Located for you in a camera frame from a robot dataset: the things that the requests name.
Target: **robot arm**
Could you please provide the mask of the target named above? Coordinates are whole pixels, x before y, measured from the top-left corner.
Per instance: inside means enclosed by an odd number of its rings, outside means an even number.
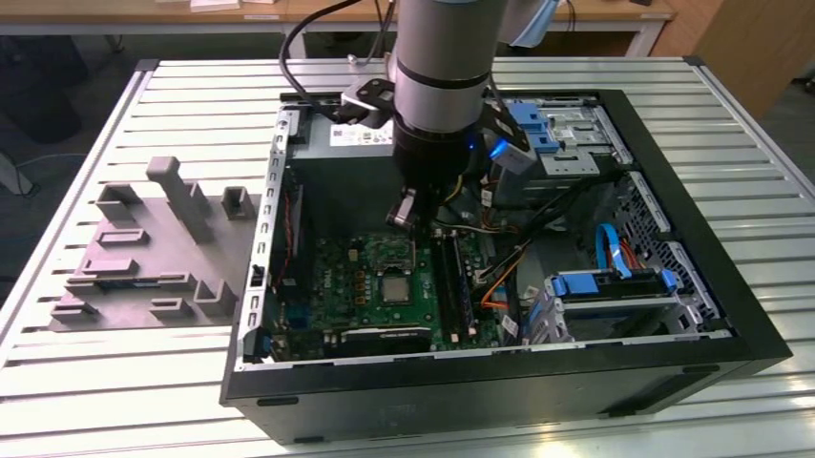
[[[334,122],[377,128],[393,119],[404,186],[386,222],[410,233],[429,226],[470,157],[486,155],[484,131],[501,151],[529,152],[512,116],[485,103],[505,8],[506,0],[404,1],[392,81],[361,81],[342,93]]]

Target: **blue light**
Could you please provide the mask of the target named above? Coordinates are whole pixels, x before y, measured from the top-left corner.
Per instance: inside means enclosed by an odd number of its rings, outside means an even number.
[[[489,159],[494,159],[496,157],[498,157],[506,149],[508,145],[509,143],[506,143],[506,140],[501,139],[500,141],[497,141],[497,144],[494,145],[494,148],[492,148],[492,152],[489,153]]]

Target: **floor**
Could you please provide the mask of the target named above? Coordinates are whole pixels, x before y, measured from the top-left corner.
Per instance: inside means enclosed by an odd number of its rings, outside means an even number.
[[[332,38],[309,33],[306,36],[308,50],[314,57],[344,57],[349,53],[364,55],[370,46],[370,34]],[[85,154],[138,59],[274,58],[280,42],[280,35],[269,34],[133,35],[124,39],[125,51],[113,54],[100,36],[74,37],[92,74],[85,83],[68,90],[73,108],[82,118],[81,132],[56,145],[38,145],[0,115],[0,148],[17,162],[45,155]],[[815,180],[813,125],[815,96],[792,85],[761,126],[809,179]],[[25,175],[41,188],[32,198],[18,198],[0,189],[0,303],[11,289],[80,165],[81,157],[61,156],[26,167]]]

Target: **slotted aluminum surface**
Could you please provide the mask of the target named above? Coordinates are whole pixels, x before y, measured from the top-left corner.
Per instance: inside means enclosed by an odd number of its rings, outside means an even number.
[[[310,91],[341,91],[340,60],[293,61]],[[161,62],[137,73],[0,315],[0,456],[721,456],[815,449],[815,205],[810,185],[710,79],[678,59],[502,59],[504,89],[626,92],[794,357],[649,417],[281,448],[217,404],[229,327],[44,330],[108,181],[141,195],[152,156],[204,192],[262,185],[277,95],[273,61]]]

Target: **ram slot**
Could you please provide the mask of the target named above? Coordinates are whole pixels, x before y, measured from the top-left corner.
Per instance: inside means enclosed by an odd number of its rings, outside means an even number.
[[[454,252],[445,237],[434,237],[430,242],[433,259],[433,278],[436,280],[437,312],[444,339],[456,344],[461,336],[458,320],[458,283]]]
[[[466,282],[466,273],[464,270],[464,259],[461,258],[461,249],[458,247],[458,238],[449,237],[446,239],[448,243],[452,245],[452,251],[456,256],[454,265],[456,265],[456,283],[457,283],[457,292],[458,297],[456,303],[458,304],[458,312],[461,315],[461,330],[464,331],[466,337],[472,337],[476,334],[474,330],[474,316],[472,314],[472,300],[469,298],[469,283]]]

